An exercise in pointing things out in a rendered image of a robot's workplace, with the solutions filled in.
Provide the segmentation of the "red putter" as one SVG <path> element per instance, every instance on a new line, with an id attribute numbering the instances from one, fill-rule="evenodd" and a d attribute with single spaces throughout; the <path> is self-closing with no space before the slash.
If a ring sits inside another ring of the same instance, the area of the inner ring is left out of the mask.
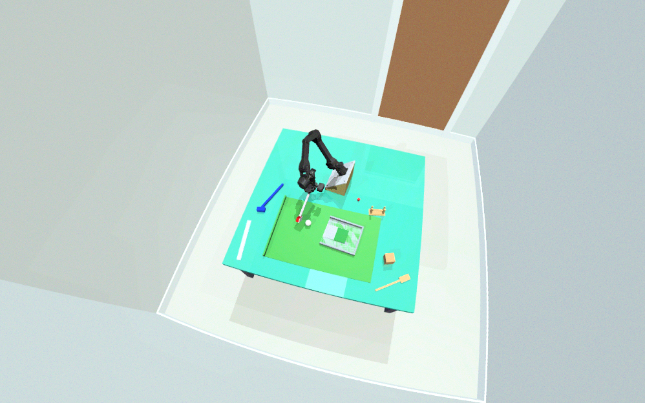
<path id="1" fill-rule="evenodd" d="M 308 195 L 307 195 L 307 197 L 306 197 L 306 199 L 305 199 L 304 205 L 302 206 L 302 209 L 301 209 L 300 215 L 299 215 L 299 216 L 297 217 L 297 219 L 296 219 L 296 222 L 298 222 L 298 223 L 302 220 L 302 213 L 303 213 L 303 211 L 304 211 L 304 208 L 305 208 L 305 206 L 306 206 L 306 203 L 307 203 L 307 201 L 308 201 L 309 196 L 310 196 L 310 193 L 308 193 Z"/>

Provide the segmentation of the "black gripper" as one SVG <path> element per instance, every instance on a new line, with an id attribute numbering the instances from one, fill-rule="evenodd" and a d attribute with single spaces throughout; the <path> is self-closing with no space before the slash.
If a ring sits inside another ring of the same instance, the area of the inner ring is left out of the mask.
<path id="1" fill-rule="evenodd" d="M 301 179 L 301 177 L 298 179 L 298 181 L 300 179 Z M 299 184 L 298 181 L 297 181 L 297 184 Z M 312 183 L 313 187 L 315 187 L 315 189 L 317 188 L 317 191 L 319 191 L 319 192 L 322 192 L 323 189 L 324 189 L 324 186 L 325 186 L 325 184 L 323 184 L 323 183 L 318 184 L 317 182 L 315 182 L 315 180 L 311 181 L 310 183 Z"/>

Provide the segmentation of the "green flat mat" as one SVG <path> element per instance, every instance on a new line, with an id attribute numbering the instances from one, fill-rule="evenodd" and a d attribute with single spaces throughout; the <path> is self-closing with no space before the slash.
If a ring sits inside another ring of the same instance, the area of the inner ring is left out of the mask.
<path id="1" fill-rule="evenodd" d="M 304 202 L 286 197 L 265 257 L 371 283 L 381 218 L 307 201 L 298 223 Z M 319 244 L 330 216 L 363 226 L 354 256 Z"/>

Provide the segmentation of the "blue putter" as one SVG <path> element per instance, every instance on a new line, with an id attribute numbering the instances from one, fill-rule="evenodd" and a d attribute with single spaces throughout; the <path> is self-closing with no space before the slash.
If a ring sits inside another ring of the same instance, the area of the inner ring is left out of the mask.
<path id="1" fill-rule="evenodd" d="M 276 194 L 277 194 L 277 192 L 279 191 L 279 189 L 280 189 L 283 185 L 284 185 L 284 184 L 283 184 L 283 183 L 281 183 L 281 184 L 280 184 L 280 187 L 279 187 L 279 188 L 278 188 L 278 189 L 277 189 L 277 190 L 276 190 L 276 191 L 275 191 L 275 192 L 274 192 L 274 193 L 273 193 L 273 194 L 272 194 L 272 195 L 271 195 L 271 196 L 270 196 L 270 197 L 269 197 L 269 198 L 268 198 L 268 199 L 267 199 L 267 200 L 266 200 L 262 205 L 261 205 L 261 207 L 257 207 L 257 212 L 265 212 L 265 211 L 266 211 L 266 208 L 265 208 L 264 206 L 265 206 L 265 205 L 266 205 L 266 204 L 267 204 L 267 203 L 272 199 L 272 197 L 274 197 L 274 195 L 276 195 Z"/>

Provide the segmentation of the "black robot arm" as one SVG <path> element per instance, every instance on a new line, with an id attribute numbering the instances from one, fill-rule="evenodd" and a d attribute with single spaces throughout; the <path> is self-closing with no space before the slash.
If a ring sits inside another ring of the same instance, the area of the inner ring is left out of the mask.
<path id="1" fill-rule="evenodd" d="M 326 165 L 329 169 L 336 169 L 339 176 L 345 175 L 348 168 L 344 166 L 343 161 L 338 161 L 336 158 L 333 158 L 326 145 L 323 143 L 321 138 L 321 133 L 319 130 L 315 129 L 309 131 L 308 135 L 302 139 L 302 152 L 301 152 L 301 161 L 299 162 L 299 173 L 301 179 L 298 181 L 299 187 L 304 189 L 305 192 L 314 192 L 315 187 L 310 183 L 315 179 L 315 169 L 310 169 L 309 162 L 309 146 L 310 142 L 313 141 L 321 151 L 322 155 L 326 158 Z M 303 174 L 303 173 L 306 174 Z"/>

